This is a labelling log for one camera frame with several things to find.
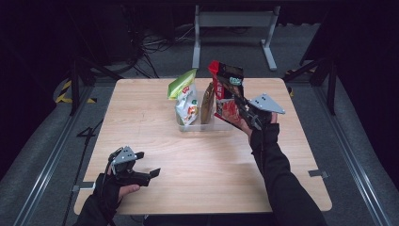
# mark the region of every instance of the metal frame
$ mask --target metal frame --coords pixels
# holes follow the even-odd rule
[[[273,11],[255,11],[255,12],[211,12],[200,11],[200,7],[196,5],[195,14],[195,43],[193,53],[192,68],[200,67],[200,28],[207,26],[260,26],[267,27],[267,37],[261,40],[264,55],[266,56],[269,69],[275,71],[277,69],[276,62],[270,50],[270,42],[273,37],[276,22],[279,17],[279,7],[275,7]]]

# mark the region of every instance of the human arm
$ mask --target human arm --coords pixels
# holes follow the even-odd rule
[[[112,219],[123,196],[140,189],[138,185],[118,186],[114,181],[115,177],[111,176],[111,171],[109,170],[104,180],[102,195],[103,180],[104,174],[100,173],[96,180],[93,194],[86,199],[77,221],[73,224],[74,226],[108,225],[108,220],[105,216]]]
[[[291,173],[290,162],[278,144],[277,115],[262,131],[250,130],[245,121],[256,164],[264,178],[267,195],[279,225],[327,225],[320,209]]]

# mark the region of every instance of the tabletop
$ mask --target tabletop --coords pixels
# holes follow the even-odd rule
[[[168,100],[173,79],[122,79],[115,86],[84,181],[104,172],[108,156],[130,146],[144,152],[135,171],[161,168],[149,186],[126,196],[121,215],[214,214],[271,212],[262,175],[253,159],[247,135],[229,131],[181,132],[175,102]],[[205,90],[211,78],[195,80]],[[248,99],[266,93],[285,109],[279,115],[279,145],[292,172],[322,211],[331,208],[323,179],[310,177],[317,165],[285,84],[277,78],[246,78]],[[81,190],[74,206],[79,214],[92,190]]]

